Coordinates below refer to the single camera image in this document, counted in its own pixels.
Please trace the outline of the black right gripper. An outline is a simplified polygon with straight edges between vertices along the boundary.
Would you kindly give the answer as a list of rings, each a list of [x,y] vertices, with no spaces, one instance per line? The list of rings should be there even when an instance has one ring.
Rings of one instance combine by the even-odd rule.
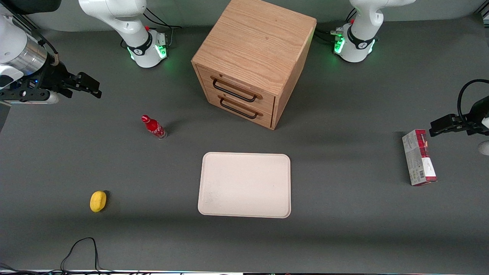
[[[100,83],[86,73],[80,72],[78,76],[71,74],[63,63],[54,66],[48,61],[38,70],[38,98],[47,99],[54,94],[60,94],[68,99],[73,91],[87,92],[100,99],[102,92]]]

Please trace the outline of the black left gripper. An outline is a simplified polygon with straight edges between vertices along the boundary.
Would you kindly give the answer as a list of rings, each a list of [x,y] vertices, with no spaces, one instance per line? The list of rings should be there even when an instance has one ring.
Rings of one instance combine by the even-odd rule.
[[[459,115],[447,114],[430,123],[429,134],[433,138],[444,133],[466,131],[468,136],[474,134],[489,135],[488,129],[489,96],[477,101],[467,114],[463,115],[465,124]]]

